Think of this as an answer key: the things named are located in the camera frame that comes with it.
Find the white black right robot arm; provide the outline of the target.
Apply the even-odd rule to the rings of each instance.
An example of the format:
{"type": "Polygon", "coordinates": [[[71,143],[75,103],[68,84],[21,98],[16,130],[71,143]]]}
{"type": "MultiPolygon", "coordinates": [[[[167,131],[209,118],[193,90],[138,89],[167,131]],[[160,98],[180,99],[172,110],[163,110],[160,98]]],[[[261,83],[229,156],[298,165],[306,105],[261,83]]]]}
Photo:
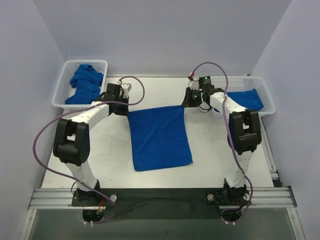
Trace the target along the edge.
{"type": "Polygon", "coordinates": [[[204,102],[223,114],[227,142],[235,159],[235,167],[227,174],[225,183],[230,190],[243,189],[249,182],[251,157],[262,142],[259,113],[239,105],[221,88],[214,87],[208,91],[187,87],[181,106],[195,108],[204,102]]]}

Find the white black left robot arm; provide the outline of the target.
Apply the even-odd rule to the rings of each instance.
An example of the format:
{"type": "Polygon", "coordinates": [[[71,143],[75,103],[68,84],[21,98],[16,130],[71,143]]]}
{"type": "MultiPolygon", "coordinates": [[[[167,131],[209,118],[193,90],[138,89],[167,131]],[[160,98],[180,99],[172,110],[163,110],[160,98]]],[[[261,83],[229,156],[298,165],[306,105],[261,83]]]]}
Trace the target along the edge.
{"type": "Polygon", "coordinates": [[[57,122],[53,155],[68,167],[72,177],[79,180],[76,188],[79,198],[95,201],[102,198],[97,193],[101,190],[100,183],[88,162],[91,150],[90,130],[111,114],[127,116],[131,89],[129,83],[109,83],[106,91],[91,103],[91,109],[57,122]]]}

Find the blue towel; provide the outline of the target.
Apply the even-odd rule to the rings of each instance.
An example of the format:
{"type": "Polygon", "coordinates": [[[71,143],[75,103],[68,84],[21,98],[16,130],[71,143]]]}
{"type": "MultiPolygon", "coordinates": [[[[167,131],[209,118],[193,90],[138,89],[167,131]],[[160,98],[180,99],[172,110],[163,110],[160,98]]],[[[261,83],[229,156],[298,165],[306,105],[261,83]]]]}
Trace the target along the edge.
{"type": "Polygon", "coordinates": [[[132,111],[127,119],[135,171],[184,167],[193,163],[183,107],[132,111]]]}
{"type": "Polygon", "coordinates": [[[249,91],[218,92],[210,96],[210,105],[220,113],[241,113],[246,110],[260,111],[264,105],[253,89],[249,91]]]}

